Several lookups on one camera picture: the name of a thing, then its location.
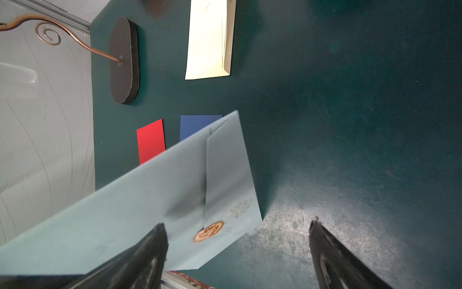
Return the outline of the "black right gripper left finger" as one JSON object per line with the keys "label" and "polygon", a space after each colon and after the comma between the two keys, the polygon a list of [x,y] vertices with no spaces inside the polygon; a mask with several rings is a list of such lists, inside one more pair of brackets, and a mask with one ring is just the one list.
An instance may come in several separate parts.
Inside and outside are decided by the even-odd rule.
{"label": "black right gripper left finger", "polygon": [[64,288],[159,289],[167,251],[166,228],[159,223],[137,244]]}

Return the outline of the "light teal envelope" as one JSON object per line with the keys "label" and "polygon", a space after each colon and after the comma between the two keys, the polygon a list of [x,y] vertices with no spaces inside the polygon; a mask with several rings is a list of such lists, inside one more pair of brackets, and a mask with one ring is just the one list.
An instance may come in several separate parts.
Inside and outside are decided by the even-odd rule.
{"label": "light teal envelope", "polygon": [[84,275],[163,223],[166,271],[201,268],[262,223],[232,112],[1,247],[1,274]]}

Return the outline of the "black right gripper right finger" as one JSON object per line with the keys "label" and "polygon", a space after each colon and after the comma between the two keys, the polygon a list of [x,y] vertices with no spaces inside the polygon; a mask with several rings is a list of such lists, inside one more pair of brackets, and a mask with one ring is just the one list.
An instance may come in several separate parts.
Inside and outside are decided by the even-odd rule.
{"label": "black right gripper right finger", "polygon": [[319,221],[309,228],[309,246],[321,289],[389,289]]}

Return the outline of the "cream yellow envelope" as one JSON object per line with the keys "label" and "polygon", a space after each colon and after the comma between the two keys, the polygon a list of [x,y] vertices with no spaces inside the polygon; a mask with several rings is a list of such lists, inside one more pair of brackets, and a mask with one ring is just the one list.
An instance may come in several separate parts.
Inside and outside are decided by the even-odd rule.
{"label": "cream yellow envelope", "polygon": [[236,3],[191,1],[186,80],[231,74]]}

